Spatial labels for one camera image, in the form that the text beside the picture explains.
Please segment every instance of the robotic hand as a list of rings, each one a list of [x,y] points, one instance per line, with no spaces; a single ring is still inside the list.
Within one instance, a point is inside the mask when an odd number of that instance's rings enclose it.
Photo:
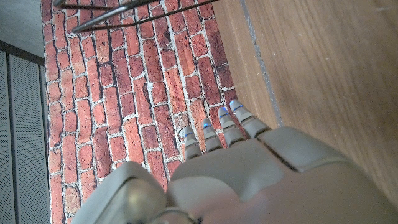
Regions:
[[[271,130],[238,100],[218,116],[228,150],[203,121],[207,153],[186,127],[185,158],[166,193],[126,162],[80,208],[73,223],[398,223],[397,210],[345,156],[294,128]]]

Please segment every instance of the red brick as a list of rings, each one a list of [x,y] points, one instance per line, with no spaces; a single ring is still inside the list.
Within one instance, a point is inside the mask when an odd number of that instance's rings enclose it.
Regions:
[[[74,111],[65,114],[65,131],[72,132],[77,129],[77,116]]]
[[[102,96],[100,87],[100,76],[98,75],[98,67],[95,58],[89,59],[89,61],[87,61],[87,75],[91,97],[93,101],[98,101],[101,99]]]
[[[182,12],[173,14],[169,16],[170,23],[172,25],[172,29],[174,33],[179,33],[185,28],[184,17]]]
[[[125,18],[123,24],[132,24],[134,19]],[[135,26],[126,27],[124,30],[124,36],[126,37],[126,47],[128,55],[135,55],[139,53],[139,40],[137,35],[137,29]]]
[[[79,150],[80,169],[85,170],[93,165],[93,149],[91,145],[82,146]]]
[[[63,214],[61,176],[50,177],[50,191],[52,223],[63,223],[65,216]]]
[[[91,19],[91,11],[90,10],[80,10],[79,13],[79,21],[80,24],[83,24]]]
[[[55,32],[55,46],[58,49],[62,49],[67,46],[67,40],[65,39],[65,29],[63,28],[65,23],[65,13],[56,12],[54,14],[54,32]]]
[[[65,211],[67,213],[76,213],[80,208],[80,194],[74,187],[65,189]]]
[[[120,103],[122,104],[123,117],[136,113],[136,107],[134,106],[134,95],[132,93],[121,96]]]
[[[75,98],[83,98],[88,96],[87,77],[79,77],[75,80]]]
[[[64,70],[67,67],[69,67],[69,65],[70,65],[70,63],[69,63],[69,55],[68,55],[68,52],[66,50],[58,52],[57,59],[58,59],[58,65],[60,66],[61,70]]]
[[[171,161],[167,164],[167,168],[169,170],[170,176],[173,176],[174,171],[177,169],[177,167],[181,164],[181,161],[175,160]]]
[[[77,21],[77,16],[68,18],[67,19],[67,34],[71,34],[72,29],[75,28],[78,24],[79,24],[79,22]]]
[[[142,164],[144,162],[144,153],[142,151],[141,139],[138,134],[137,119],[133,118],[125,122],[126,142],[129,151],[129,159]]]
[[[207,38],[210,43],[211,53],[216,67],[227,62],[223,41],[221,40],[218,25],[215,19],[205,22]]]
[[[49,94],[49,102],[58,101],[61,98],[61,91],[59,83],[53,83],[47,85],[47,93]]]
[[[202,121],[206,118],[205,108],[203,106],[202,100],[195,100],[190,105],[193,116],[193,125],[197,131],[197,140],[200,145],[200,149],[204,150],[205,146],[205,135],[203,134],[203,130],[201,128]]]
[[[42,1],[42,19],[43,23],[48,22],[52,18],[52,1]]]
[[[198,67],[201,80],[203,82],[203,90],[205,91],[207,103],[210,105],[221,103],[220,91],[217,87],[216,77],[214,76],[210,59],[208,57],[199,59]]]
[[[80,123],[80,131],[78,144],[88,142],[91,136],[91,116],[88,100],[80,100],[77,102],[78,118]]]
[[[81,41],[81,44],[83,46],[83,51],[85,53],[85,58],[94,57],[95,50],[94,50],[94,45],[93,45],[93,39],[91,37],[86,38],[86,39]]]
[[[221,107],[223,106],[216,106],[209,109],[210,121],[214,129],[222,129],[220,125],[220,119],[218,118],[218,109]]]
[[[218,138],[220,139],[221,144],[223,145],[223,147],[226,149],[226,148],[227,148],[227,145],[226,145],[226,141],[225,141],[224,134],[223,134],[223,133],[219,133],[219,134],[218,134]]]
[[[106,120],[105,120],[104,104],[98,103],[97,105],[94,106],[93,116],[94,116],[94,122],[97,125],[105,124]]]
[[[114,65],[114,74],[118,82],[119,94],[123,95],[131,91],[131,81],[129,71],[127,70],[126,55],[124,49],[119,49],[112,53],[112,61]]]
[[[49,173],[61,171],[61,151],[49,150]]]
[[[93,0],[93,5],[94,6],[106,6],[105,0]],[[102,15],[103,13],[105,13],[105,11],[102,10],[94,10],[93,11],[93,15],[95,17]]]
[[[116,168],[119,168],[123,163],[125,163],[125,162],[124,162],[124,161],[118,162],[117,164],[115,164],[115,167],[116,167]]]
[[[111,45],[112,45],[112,49],[115,49],[117,47],[121,47],[124,45],[122,30],[115,30],[115,31],[111,32]]]
[[[77,4],[77,0],[67,0],[68,4]],[[77,10],[74,9],[68,9],[67,10],[67,16],[72,16],[77,13]]]
[[[118,161],[126,158],[126,148],[124,147],[124,139],[122,136],[111,138],[111,149],[113,161]]]
[[[73,74],[70,69],[61,73],[61,88],[63,90],[61,102],[64,110],[70,110],[73,105]]]
[[[95,47],[97,52],[97,60],[99,63],[109,61],[109,42],[108,31],[99,30],[95,32]]]
[[[134,80],[134,92],[136,93],[138,122],[139,124],[151,124],[151,105],[145,78]]]
[[[177,142],[174,135],[172,119],[167,105],[155,107],[157,128],[159,129],[160,141],[167,158],[178,155]]]
[[[176,65],[175,53],[172,49],[162,49],[162,62],[165,69],[169,69]]]
[[[201,96],[201,85],[198,76],[187,77],[185,82],[189,99]]]
[[[154,28],[152,27],[152,22],[145,22],[139,25],[141,37],[143,39],[151,38],[155,36]]]
[[[183,128],[189,125],[188,116],[186,113],[182,113],[174,118],[175,128],[177,128],[177,132],[179,133]]]
[[[154,8],[154,7],[158,6],[159,4],[160,4],[160,1],[155,1],[155,2],[152,2],[152,3],[150,4],[150,6],[151,6],[152,8]]]
[[[73,220],[73,217],[67,218],[66,224],[71,224],[71,223],[72,223],[72,220]]]
[[[59,77],[57,61],[55,60],[56,51],[54,41],[45,45],[45,70],[47,74],[47,81],[54,81]]]
[[[144,66],[142,65],[141,56],[130,57],[129,63],[130,63],[131,76],[134,78],[134,77],[141,75],[142,71],[144,70]]]
[[[185,159],[185,143],[181,144],[181,154],[182,157]]]
[[[107,127],[98,128],[93,136],[95,164],[98,177],[106,177],[111,173],[111,154],[109,152]]]
[[[151,125],[142,128],[142,136],[144,137],[144,145],[146,149],[154,149],[159,147],[155,126]]]
[[[173,114],[183,112],[187,110],[185,106],[184,92],[182,91],[180,75],[178,75],[178,70],[170,69],[166,71],[165,74],[167,85],[169,86],[170,92],[170,103],[172,105]]]
[[[147,5],[137,7],[137,17],[138,17],[138,20],[145,19],[145,18],[149,17],[149,11],[148,11]]]
[[[104,90],[105,95],[105,114],[108,119],[109,133],[114,134],[120,132],[121,117],[118,105],[118,96],[116,88],[111,87]]]
[[[163,81],[162,70],[159,63],[159,54],[157,53],[157,47],[155,40],[145,40],[144,46],[144,57],[145,63],[148,69],[148,77],[150,82]]]
[[[43,26],[43,38],[44,42],[48,42],[53,39],[51,23]]]
[[[229,105],[229,103],[234,100],[234,99],[238,99],[238,97],[236,96],[236,92],[235,90],[227,90],[224,92],[224,97],[225,97],[225,103],[227,105]]]
[[[208,49],[206,45],[206,40],[203,34],[198,34],[191,38],[192,49],[196,57],[207,54]]]
[[[77,181],[75,135],[67,135],[63,138],[62,154],[63,179],[66,184],[71,184]]]
[[[187,28],[190,35],[196,34],[201,31],[201,22],[199,20],[199,15],[197,9],[190,9],[184,11],[185,21],[187,22]]]
[[[50,147],[58,146],[61,141],[61,133],[63,127],[61,104],[56,103],[49,106],[49,116],[50,116],[50,135],[49,135],[49,145]]]
[[[231,72],[229,66],[222,68],[217,68],[218,77],[220,79],[221,87],[231,88],[234,86],[234,81],[232,80]]]
[[[70,61],[73,65],[75,75],[79,75],[86,71],[85,64],[83,62],[83,55],[81,54],[79,38],[70,38]]]
[[[113,84],[113,72],[112,72],[112,67],[110,65],[104,64],[100,66],[99,74],[102,86]]]
[[[152,99],[154,100],[154,104],[158,104],[160,102],[166,102],[166,87],[164,83],[154,83],[152,88]]]
[[[152,10],[152,16],[163,15],[164,11],[161,7]],[[170,43],[169,26],[167,25],[166,17],[156,19],[154,21],[156,29],[156,38],[160,48],[166,47]]]
[[[152,151],[148,152],[148,164],[150,166],[150,172],[160,185],[165,190],[167,188],[167,178],[164,171],[162,152]]]
[[[113,8],[119,7],[119,0],[106,0],[106,5]],[[120,15],[109,18],[109,25],[120,25],[120,19]]]
[[[198,3],[205,2],[206,0],[198,0]],[[200,15],[202,18],[210,18],[214,15],[213,5],[212,4],[205,4],[204,6],[199,7]]]
[[[192,6],[195,2],[193,0],[180,0],[181,7]]]
[[[178,0],[166,0],[165,3],[167,12],[174,11],[180,7]]]
[[[189,75],[195,70],[195,65],[193,64],[192,51],[188,42],[188,33],[182,32],[174,37],[178,57],[180,58],[182,73],[184,75]]]
[[[83,194],[83,201],[85,202],[87,198],[93,193],[96,184],[94,178],[94,172],[89,170],[80,175],[81,191]]]

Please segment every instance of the gray plastic casing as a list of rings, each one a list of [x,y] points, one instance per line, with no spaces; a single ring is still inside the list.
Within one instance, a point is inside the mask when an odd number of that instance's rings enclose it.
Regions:
[[[127,162],[105,178],[73,222],[100,223],[101,214],[118,212],[109,202],[129,176],[161,190],[133,164]],[[127,169],[130,166],[140,169]],[[289,127],[181,164],[165,196],[165,207],[185,210],[202,223],[398,223],[396,208],[356,165]]]

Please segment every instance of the blue fingertip marking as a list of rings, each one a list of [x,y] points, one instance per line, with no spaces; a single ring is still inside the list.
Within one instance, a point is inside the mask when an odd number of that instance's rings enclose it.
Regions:
[[[226,113],[226,114],[224,114],[224,115],[221,115],[221,116],[220,116],[220,118],[222,118],[223,116],[227,116],[227,115],[229,115],[229,114],[228,114],[228,113]]]
[[[235,112],[238,108],[241,108],[241,107],[243,107],[243,105],[241,105],[241,106],[235,108],[235,109],[234,109],[234,112]]]
[[[186,138],[188,135],[190,135],[190,134],[193,134],[193,133],[188,133],[188,134],[186,134],[184,137]]]

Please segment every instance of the wooden surface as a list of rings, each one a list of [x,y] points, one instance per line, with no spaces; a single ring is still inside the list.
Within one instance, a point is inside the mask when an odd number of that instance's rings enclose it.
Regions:
[[[236,94],[241,101],[245,102],[245,106],[249,110],[261,117],[271,128],[276,128],[277,120],[267,87],[263,82],[249,29],[246,21],[242,19],[243,11],[239,8],[240,4],[223,4],[222,7],[217,7],[217,17],[231,20],[231,22],[221,22],[222,26],[218,22],[220,32],[235,37],[228,39],[230,42],[224,44],[224,49],[228,52],[229,69],[234,74]]]
[[[229,61],[231,68],[253,60],[253,52],[234,49],[253,44],[250,35],[235,35],[247,32],[235,27],[246,22],[240,1],[213,6],[228,60],[243,59]],[[398,3],[246,0],[246,6],[284,125],[352,158],[398,206]],[[245,74],[249,81],[231,69],[245,104],[264,96],[244,95],[264,82],[256,66]]]

